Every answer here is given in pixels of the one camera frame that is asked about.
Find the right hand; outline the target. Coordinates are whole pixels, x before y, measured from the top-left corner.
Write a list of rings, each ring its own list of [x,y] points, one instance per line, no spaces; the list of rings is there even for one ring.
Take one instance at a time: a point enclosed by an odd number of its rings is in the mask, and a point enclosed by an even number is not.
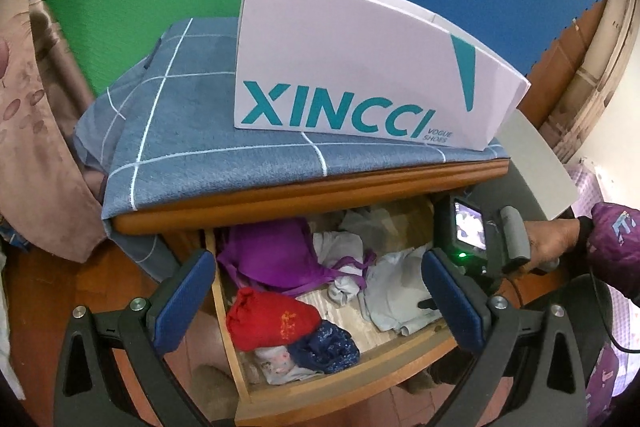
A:
[[[545,263],[559,260],[578,243],[578,219],[526,221],[524,225],[529,241],[530,259],[521,267],[520,271],[523,273],[532,272]]]

